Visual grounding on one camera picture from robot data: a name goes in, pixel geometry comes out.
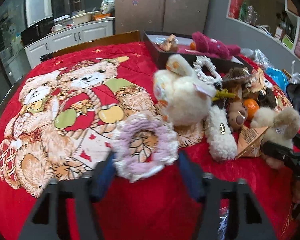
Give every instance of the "white mug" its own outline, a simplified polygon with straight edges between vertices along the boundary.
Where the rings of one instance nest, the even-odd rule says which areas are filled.
[[[56,31],[59,31],[59,30],[62,30],[63,29],[63,26],[61,24],[57,24],[57,25],[54,25],[52,28],[51,28],[51,31],[52,32],[56,32]]]

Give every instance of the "red package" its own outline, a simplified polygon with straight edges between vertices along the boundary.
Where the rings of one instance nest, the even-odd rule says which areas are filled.
[[[240,8],[243,0],[231,0],[228,16],[234,19],[239,18]]]

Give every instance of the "wooden bed frame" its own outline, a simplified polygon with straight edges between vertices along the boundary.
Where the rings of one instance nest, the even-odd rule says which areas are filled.
[[[95,47],[95,46],[106,46],[106,45],[116,45],[116,44],[125,44],[125,43],[130,43],[130,42],[135,42],[135,41],[141,41],[140,38],[140,31],[136,30],[133,32],[127,32],[127,33],[122,33],[122,34],[116,34],[108,37],[104,37],[101,39],[97,39],[94,41],[89,41],[85,42],[82,44],[78,44],[69,48],[65,48],[50,54],[45,55],[45,60],[54,58],[57,56],[61,56],[67,53],[75,52],[75,51],[80,51],[83,49]],[[7,95],[4,97],[3,101],[0,104],[0,117],[8,104],[9,100],[12,98],[18,87],[22,84],[22,81],[24,79],[24,76],[22,76],[13,86],[12,88],[8,91]],[[0,233],[0,240],[5,240],[5,238],[1,235]]]

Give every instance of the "black microwave oven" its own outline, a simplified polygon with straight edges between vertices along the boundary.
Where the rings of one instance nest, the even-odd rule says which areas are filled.
[[[53,17],[45,18],[21,32],[23,46],[27,46],[35,41],[44,38],[51,32],[54,26]]]

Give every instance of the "magenta stuffed animal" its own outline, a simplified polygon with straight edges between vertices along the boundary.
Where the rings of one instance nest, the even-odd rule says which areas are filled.
[[[237,45],[225,45],[221,41],[210,39],[201,32],[192,34],[196,50],[204,53],[207,57],[224,58],[230,60],[232,56],[240,53],[240,47]]]

